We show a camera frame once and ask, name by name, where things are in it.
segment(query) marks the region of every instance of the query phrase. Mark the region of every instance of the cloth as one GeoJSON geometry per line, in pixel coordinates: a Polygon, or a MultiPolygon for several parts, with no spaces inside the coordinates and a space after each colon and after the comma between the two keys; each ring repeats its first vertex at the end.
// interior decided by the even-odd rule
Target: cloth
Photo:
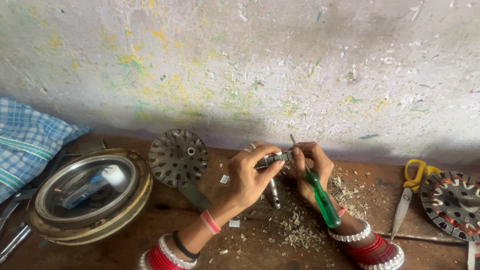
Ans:
{"type": "Polygon", "coordinates": [[[38,176],[63,145],[89,130],[0,98],[0,203],[38,176]]]}

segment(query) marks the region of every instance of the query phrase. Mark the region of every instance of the wrist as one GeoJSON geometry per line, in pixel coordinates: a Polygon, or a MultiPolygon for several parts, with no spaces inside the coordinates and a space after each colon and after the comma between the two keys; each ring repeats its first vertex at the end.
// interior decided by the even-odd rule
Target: wrist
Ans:
{"type": "Polygon", "coordinates": [[[222,227],[243,210],[244,209],[233,200],[228,199],[226,196],[222,196],[212,205],[208,212],[215,223],[222,227]]]}

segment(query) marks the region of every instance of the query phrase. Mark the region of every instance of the copper winding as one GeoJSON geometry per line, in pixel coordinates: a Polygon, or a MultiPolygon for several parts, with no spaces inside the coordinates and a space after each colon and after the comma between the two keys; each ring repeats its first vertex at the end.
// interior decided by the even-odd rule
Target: copper winding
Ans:
{"type": "MultiPolygon", "coordinates": [[[[464,183],[466,184],[472,184],[474,185],[477,189],[480,189],[480,185],[478,184],[473,184],[473,183],[469,183],[467,181],[465,181],[462,177],[458,176],[458,175],[455,175],[453,178],[455,179],[458,179],[458,180],[461,180],[463,181],[464,183]]],[[[434,186],[433,186],[433,190],[435,190],[436,188],[438,188],[441,184],[451,184],[452,183],[452,179],[450,178],[446,178],[438,183],[436,183],[434,186]]],[[[432,203],[432,206],[433,206],[433,210],[435,211],[435,213],[437,213],[437,215],[439,217],[441,217],[442,219],[444,219],[446,222],[448,222],[449,224],[451,224],[454,228],[459,228],[460,230],[462,230],[463,232],[469,234],[469,235],[472,235],[474,233],[476,234],[480,234],[480,229],[474,229],[474,230],[471,230],[469,228],[467,228],[465,225],[461,224],[461,223],[458,223],[456,220],[452,219],[450,216],[447,215],[447,213],[445,212],[440,212],[437,207],[434,205],[433,203],[433,197],[435,196],[435,194],[433,193],[433,190],[432,190],[432,195],[430,196],[430,202],[432,203]]]]}

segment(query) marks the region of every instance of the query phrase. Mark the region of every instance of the white painted wall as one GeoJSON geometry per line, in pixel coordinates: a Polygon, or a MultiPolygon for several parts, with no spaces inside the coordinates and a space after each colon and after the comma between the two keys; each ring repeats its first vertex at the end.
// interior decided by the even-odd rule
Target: white painted wall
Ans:
{"type": "Polygon", "coordinates": [[[479,164],[480,2],[6,0],[1,93],[97,132],[479,164]]]}

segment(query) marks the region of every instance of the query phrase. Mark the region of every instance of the paper scrap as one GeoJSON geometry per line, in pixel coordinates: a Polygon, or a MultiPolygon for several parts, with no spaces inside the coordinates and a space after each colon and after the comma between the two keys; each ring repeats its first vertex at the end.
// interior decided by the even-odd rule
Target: paper scrap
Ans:
{"type": "Polygon", "coordinates": [[[229,227],[235,227],[235,228],[240,228],[240,220],[235,221],[235,220],[230,220],[228,222],[229,227]]]}
{"type": "Polygon", "coordinates": [[[222,179],[220,180],[220,183],[226,184],[229,179],[230,179],[230,176],[228,176],[228,175],[223,175],[223,176],[222,176],[222,179]]]}

